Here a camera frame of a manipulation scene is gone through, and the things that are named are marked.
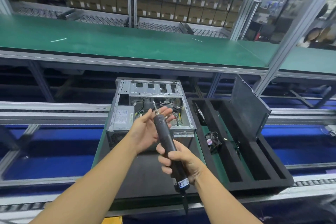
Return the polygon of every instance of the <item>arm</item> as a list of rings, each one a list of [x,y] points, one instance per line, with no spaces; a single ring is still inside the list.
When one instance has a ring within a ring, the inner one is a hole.
[[[178,151],[168,153],[165,158],[164,148],[159,144],[157,151],[162,171],[171,174],[171,160],[181,160],[189,173],[189,181],[195,184],[199,196],[204,204],[205,211],[211,224],[222,223],[250,223],[261,224],[261,222],[250,213],[223,185],[216,179],[212,172],[183,144],[174,141]]]
[[[162,107],[159,112],[170,116],[172,109]],[[32,224],[96,224],[102,223],[126,174],[137,154],[157,140],[152,110],[136,119],[127,135],[75,184],[57,197]]]

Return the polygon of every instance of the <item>electric screwdriver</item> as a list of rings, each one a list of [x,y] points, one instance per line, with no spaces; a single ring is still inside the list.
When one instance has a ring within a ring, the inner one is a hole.
[[[165,149],[165,155],[168,156],[168,152],[177,150],[173,138],[170,134],[165,116],[159,114],[154,101],[153,104],[155,109],[155,117],[153,121],[157,130],[157,134],[159,136],[159,141],[162,147]],[[173,170],[171,177],[173,178],[174,188],[176,192],[185,194],[185,191],[190,187],[190,184],[182,162],[172,160],[170,167]]]

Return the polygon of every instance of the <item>white label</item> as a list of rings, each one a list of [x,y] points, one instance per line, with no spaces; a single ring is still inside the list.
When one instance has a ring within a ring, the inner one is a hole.
[[[127,110],[119,110],[117,111],[116,115],[115,115],[115,120],[114,123],[126,123],[127,120]]]
[[[185,186],[187,186],[189,184],[189,180],[188,178],[185,178],[184,180],[178,182],[178,186],[181,188],[184,188]]]

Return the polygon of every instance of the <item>hand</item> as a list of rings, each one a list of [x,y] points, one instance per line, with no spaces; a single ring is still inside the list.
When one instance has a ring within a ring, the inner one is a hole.
[[[187,169],[188,179],[191,184],[195,183],[195,180],[199,175],[203,172],[204,169],[207,167],[204,163],[197,158],[192,152],[183,144],[178,141],[174,140],[174,144],[178,151],[171,151],[168,153],[168,158],[164,156],[165,149],[162,147],[161,144],[158,144],[156,150],[159,154],[159,162],[163,164],[162,171],[168,175],[170,175],[173,171],[170,168],[172,160],[180,160],[183,162],[183,165]]]
[[[171,124],[169,123],[174,119],[174,115],[171,114],[173,109],[163,106],[158,111],[160,114],[163,114],[163,116],[168,116],[166,121],[168,123],[168,127],[170,128]],[[158,133],[153,122],[154,117],[155,112],[149,109],[145,115],[134,121],[131,129],[126,135],[126,137],[128,137],[135,145],[137,154],[146,150],[158,140]]]

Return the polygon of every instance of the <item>box label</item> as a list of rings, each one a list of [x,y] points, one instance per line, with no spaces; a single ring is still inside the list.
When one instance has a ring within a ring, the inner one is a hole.
[[[127,114],[128,114],[127,110],[119,110],[119,111],[117,111],[117,113],[115,115],[114,123],[118,123],[118,124],[126,123]]]

